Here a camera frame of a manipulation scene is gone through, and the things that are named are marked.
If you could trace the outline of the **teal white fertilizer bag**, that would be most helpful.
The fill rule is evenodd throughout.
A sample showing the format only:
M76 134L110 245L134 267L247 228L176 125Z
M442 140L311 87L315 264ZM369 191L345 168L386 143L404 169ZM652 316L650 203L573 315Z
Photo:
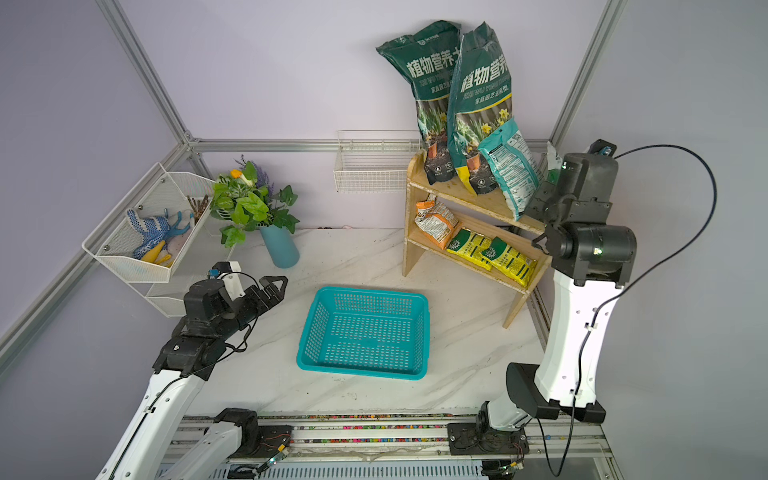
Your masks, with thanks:
M525 213L546 177L514 117L503 123L479 144L491 172L516 220Z

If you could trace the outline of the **dark green soil bag front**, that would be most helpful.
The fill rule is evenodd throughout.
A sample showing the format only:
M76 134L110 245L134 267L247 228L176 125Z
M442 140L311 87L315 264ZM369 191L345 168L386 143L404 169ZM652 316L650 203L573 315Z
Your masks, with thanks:
M464 34L448 102L448 151L472 195L497 188L480 144L513 117L512 78L495 30L487 23Z

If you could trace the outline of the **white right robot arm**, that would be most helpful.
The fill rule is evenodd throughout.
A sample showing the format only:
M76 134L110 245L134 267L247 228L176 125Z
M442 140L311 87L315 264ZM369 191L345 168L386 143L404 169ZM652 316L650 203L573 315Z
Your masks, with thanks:
M565 156L558 181L545 189L535 212L546 221L533 245L554 269L554 312L540 364L511 363L506 391L485 402L475 423L448 426L454 455L524 454L525 426L533 419L600 424L595 375L607 324L628 284L637 252L631 229L607 222L618 162L609 154Z

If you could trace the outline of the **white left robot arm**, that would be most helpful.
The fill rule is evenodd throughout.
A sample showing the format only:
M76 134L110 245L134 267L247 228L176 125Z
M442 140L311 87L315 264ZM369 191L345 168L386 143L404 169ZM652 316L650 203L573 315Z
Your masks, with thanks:
M259 317L284 300L287 277L264 276L243 287L243 276L224 272L189 288L185 314L153 363L143 400L99 478L154 478L181 420L214 368L245 352Z

